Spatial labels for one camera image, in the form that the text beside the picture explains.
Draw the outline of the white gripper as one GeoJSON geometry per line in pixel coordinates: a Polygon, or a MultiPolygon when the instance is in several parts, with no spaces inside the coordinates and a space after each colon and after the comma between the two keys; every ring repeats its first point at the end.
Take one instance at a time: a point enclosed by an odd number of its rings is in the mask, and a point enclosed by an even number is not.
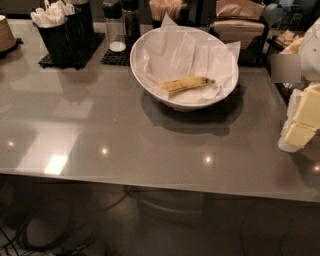
{"type": "MultiPolygon", "coordinates": [[[[300,46],[301,74],[308,81],[320,80],[320,18],[307,30],[300,46]]],[[[303,91],[294,89],[287,110],[289,120],[314,129],[320,128],[320,84],[303,91]]]]}

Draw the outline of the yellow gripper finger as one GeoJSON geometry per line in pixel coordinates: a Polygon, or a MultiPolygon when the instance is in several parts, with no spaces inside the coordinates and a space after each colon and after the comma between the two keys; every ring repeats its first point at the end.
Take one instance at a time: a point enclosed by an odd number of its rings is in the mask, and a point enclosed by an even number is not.
{"type": "Polygon", "coordinates": [[[287,120],[282,128],[278,147],[286,152],[297,152],[314,137],[316,129],[287,120]]]}

